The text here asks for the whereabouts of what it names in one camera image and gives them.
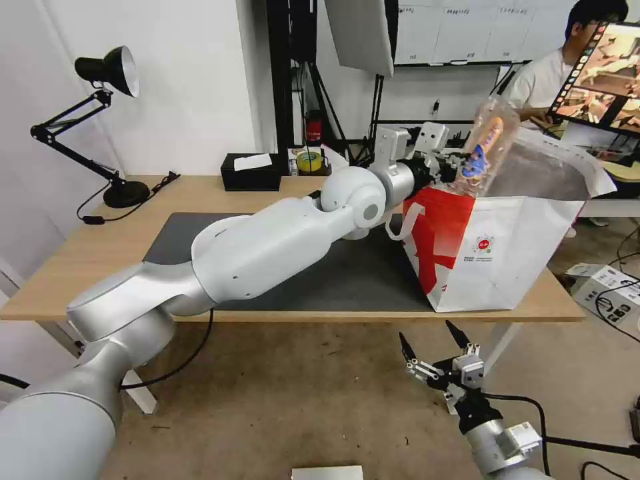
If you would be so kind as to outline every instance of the desk lamp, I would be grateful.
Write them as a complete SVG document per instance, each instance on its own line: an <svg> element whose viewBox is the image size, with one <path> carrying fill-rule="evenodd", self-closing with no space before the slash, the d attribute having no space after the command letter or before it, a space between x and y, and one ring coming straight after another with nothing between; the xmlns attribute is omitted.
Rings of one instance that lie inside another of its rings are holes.
<svg viewBox="0 0 640 480"><path fill-rule="evenodd" d="M138 96L140 82L131 52L127 47L122 46L111 50L103 59L80 57L75 61L75 71L80 78L90 82L96 91L54 118L40 125L34 125L31 128L31 136L106 178L111 184L103 196L106 206L126 208L138 205L149 198L148 186L138 181L123 180L118 170L90 160L57 140L57 136L61 133L111 106L113 92L105 88L105 83L110 83L116 90L130 97ZM64 119L92 101L100 102L100 106L78 118Z"/></svg>

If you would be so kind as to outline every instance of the white t-shirt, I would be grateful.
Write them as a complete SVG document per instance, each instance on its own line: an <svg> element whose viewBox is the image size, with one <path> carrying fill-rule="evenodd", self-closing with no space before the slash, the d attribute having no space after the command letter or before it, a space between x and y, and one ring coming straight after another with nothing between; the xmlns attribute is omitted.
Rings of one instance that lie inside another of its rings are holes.
<svg viewBox="0 0 640 480"><path fill-rule="evenodd" d="M550 107L573 69L562 58L562 49L528 63L511 81L503 98L515 109Z"/></svg>

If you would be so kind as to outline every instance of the black desk mat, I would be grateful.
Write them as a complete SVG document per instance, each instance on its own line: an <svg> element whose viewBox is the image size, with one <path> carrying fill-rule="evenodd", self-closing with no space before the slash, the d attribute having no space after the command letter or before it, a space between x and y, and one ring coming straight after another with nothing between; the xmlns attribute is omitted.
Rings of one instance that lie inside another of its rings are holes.
<svg viewBox="0 0 640 480"><path fill-rule="evenodd" d="M174 213L144 260L164 265L189 261L191 243L200 230L234 215L239 214ZM394 215L393 220L399 227L400 215ZM372 229L362 240L338 240L322 260L259 297L225 302L221 307L276 311L433 310L402 242L391 240L384 226Z"/></svg>

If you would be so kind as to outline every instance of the lamp base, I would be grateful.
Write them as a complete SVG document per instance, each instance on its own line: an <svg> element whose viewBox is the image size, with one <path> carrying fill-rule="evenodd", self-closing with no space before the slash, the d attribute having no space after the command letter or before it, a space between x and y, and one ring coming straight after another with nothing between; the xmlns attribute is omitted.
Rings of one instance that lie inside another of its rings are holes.
<svg viewBox="0 0 640 480"><path fill-rule="evenodd" d="M105 192L103 200L108 207L127 208L144 202L150 194L146 184L138 181L126 181L121 185L110 186Z"/></svg>

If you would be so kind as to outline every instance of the gray floor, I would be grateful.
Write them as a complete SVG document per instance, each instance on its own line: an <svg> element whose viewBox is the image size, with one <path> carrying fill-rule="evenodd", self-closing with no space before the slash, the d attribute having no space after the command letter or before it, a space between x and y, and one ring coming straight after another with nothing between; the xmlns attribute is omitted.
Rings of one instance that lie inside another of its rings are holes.
<svg viewBox="0 0 640 480"><path fill-rule="evenodd" d="M609 261L630 220L608 228L578 225L560 246L554 271ZM634 239L626 252L638 248ZM638 262L627 265L640 273ZM460 324L474 340L490 324ZM188 355L204 325L180 325L145 377ZM125 398L117 447L104 479L286 479L292 467L361 464L367 480L478 479L457 420L440 396L404 373L397 331L427 361L457 352L443 325L216 325L204 352L182 374L152 387L157 414ZM549 434L626 445L628 408L640 395L640 345L610 327L528 325L492 371L489 390L528 395L547 412ZM496 403L510 424L527 405ZM558 479L578 479L594 459L630 477L640 460L550 446ZM540 466L539 457L531 464ZM589 479L610 478L590 471Z"/></svg>

